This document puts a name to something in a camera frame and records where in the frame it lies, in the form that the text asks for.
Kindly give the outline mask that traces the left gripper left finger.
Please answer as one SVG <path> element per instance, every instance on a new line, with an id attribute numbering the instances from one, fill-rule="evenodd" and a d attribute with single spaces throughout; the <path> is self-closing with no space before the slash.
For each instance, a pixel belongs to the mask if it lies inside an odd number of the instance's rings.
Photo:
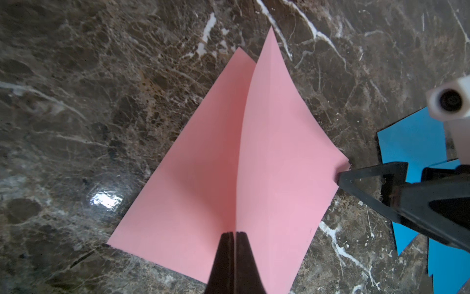
<path id="1" fill-rule="evenodd" d="M 233 294 L 235 289 L 235 238 L 223 233 L 204 294 Z"/>

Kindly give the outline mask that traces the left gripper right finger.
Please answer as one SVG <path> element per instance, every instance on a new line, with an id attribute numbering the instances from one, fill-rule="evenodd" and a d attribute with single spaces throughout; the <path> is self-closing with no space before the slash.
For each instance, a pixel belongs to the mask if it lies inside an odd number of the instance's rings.
<path id="1" fill-rule="evenodd" d="M 235 237 L 234 279 L 235 294 L 266 294 L 245 232 L 237 232 Z"/>

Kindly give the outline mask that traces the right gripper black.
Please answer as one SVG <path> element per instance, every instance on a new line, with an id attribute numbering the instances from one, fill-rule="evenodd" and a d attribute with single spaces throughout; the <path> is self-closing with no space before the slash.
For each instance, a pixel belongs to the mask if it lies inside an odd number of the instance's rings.
<path id="1" fill-rule="evenodd" d="M 408 163 L 391 162 L 338 174 L 339 188 L 373 211 L 443 245 L 470 251 L 470 167 L 428 167 L 406 183 Z"/>

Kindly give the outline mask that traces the blue paper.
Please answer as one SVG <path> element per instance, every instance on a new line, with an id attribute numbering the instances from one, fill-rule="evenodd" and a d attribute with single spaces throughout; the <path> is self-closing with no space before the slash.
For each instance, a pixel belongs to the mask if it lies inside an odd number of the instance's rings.
<path id="1" fill-rule="evenodd" d="M 457 294 L 470 278 L 470 254 L 430 240 L 428 274 L 435 294 Z"/>
<path id="2" fill-rule="evenodd" d="M 447 160 L 444 123 L 433 119 L 427 108 L 378 132 L 382 162 L 407 162 L 406 182 L 419 183 L 427 167 L 455 169 L 460 161 Z"/>

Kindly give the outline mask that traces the pink paper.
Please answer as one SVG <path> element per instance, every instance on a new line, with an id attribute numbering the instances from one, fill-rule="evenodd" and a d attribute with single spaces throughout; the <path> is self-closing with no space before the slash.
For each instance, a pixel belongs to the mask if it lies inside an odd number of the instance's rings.
<path id="1" fill-rule="evenodd" d="M 235 230 L 242 121 L 255 62 L 237 49 L 119 223 L 111 247 L 207 282 Z"/>
<path id="2" fill-rule="evenodd" d="M 269 31 L 242 123 L 236 228 L 248 235 L 269 294 L 287 294 L 348 158 L 311 114 Z"/>

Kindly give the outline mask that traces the pink paper back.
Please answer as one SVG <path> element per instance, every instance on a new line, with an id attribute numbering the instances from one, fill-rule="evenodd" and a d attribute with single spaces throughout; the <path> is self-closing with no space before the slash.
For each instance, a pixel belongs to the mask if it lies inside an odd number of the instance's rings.
<path id="1" fill-rule="evenodd" d="M 269 294 L 287 294 L 348 158 L 311 114 L 269 31 L 242 123 L 236 228 L 248 235 Z"/>

